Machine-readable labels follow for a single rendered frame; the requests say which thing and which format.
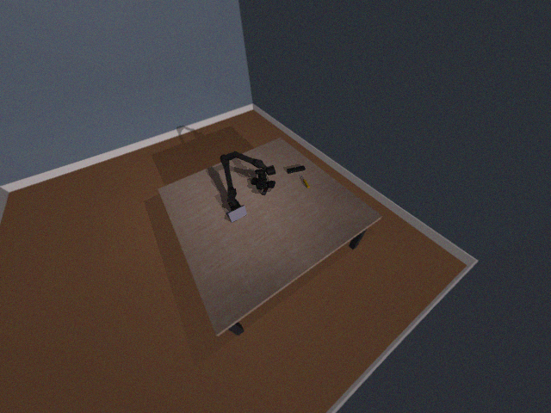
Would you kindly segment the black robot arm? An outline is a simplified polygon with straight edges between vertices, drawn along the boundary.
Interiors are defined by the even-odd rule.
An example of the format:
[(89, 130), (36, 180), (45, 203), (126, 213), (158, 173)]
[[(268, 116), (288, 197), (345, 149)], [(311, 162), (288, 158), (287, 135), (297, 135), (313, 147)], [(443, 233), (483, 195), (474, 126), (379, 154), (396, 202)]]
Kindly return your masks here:
[[(224, 167), (224, 170), (225, 170), (225, 174), (226, 174), (226, 182), (227, 182), (227, 194), (228, 194), (228, 199), (227, 199), (227, 202), (230, 206), (230, 208), (233, 210), (241, 207), (239, 202), (237, 200), (235, 200), (235, 197), (236, 197), (236, 188), (233, 187), (232, 185), (232, 178), (231, 178), (231, 173), (230, 173), (230, 169), (229, 169), (229, 161), (234, 159), (234, 158), (239, 158), (241, 160), (244, 160), (248, 163), (251, 163), (252, 165), (254, 165), (255, 167), (257, 168), (261, 168), (260, 170), (255, 170), (255, 173), (258, 174), (258, 177), (263, 179), (266, 174), (267, 175), (274, 175), (276, 170), (274, 168), (274, 165), (271, 165), (269, 167), (267, 167), (266, 165), (263, 164), (263, 161), (262, 160), (259, 160), (259, 159), (254, 159), (254, 158), (251, 158), (251, 157), (247, 157), (241, 153), (238, 153), (236, 151), (232, 152), (232, 153), (229, 153), (229, 154), (226, 154), (226, 155), (222, 155), (220, 157), (220, 161), (222, 162), (222, 165)], [(266, 172), (266, 174), (265, 174)], [(258, 183), (256, 185), (257, 189), (264, 189), (266, 186), (265, 186), (265, 181), (262, 181), (260, 182), (260, 180), (258, 180)]]

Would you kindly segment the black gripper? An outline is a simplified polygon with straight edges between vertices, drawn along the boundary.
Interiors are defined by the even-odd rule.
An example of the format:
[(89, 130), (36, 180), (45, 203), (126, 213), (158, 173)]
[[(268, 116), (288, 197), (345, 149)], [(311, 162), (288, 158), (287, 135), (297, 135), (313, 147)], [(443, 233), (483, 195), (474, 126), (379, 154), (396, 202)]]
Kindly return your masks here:
[(258, 180), (260, 180), (260, 182), (265, 181), (265, 185), (267, 184), (266, 190), (268, 190), (268, 188), (274, 188), (274, 186), (276, 184), (275, 181), (267, 181), (266, 176), (263, 179), (261, 179), (259, 177), (258, 178), (253, 177), (252, 180), (251, 180), (251, 184), (252, 185), (257, 185)]

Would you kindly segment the black flat bar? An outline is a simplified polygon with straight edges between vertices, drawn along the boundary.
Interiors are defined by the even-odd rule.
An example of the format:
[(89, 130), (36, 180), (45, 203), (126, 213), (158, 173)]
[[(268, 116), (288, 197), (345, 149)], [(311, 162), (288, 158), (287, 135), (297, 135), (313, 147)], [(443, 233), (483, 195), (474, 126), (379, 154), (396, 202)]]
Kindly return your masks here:
[(298, 172), (298, 171), (302, 171), (302, 170), (306, 170), (306, 168), (303, 166), (299, 166), (299, 167), (294, 167), (294, 168), (290, 168), (290, 169), (287, 169), (287, 172), (290, 174), (290, 173), (294, 173), (294, 172)]

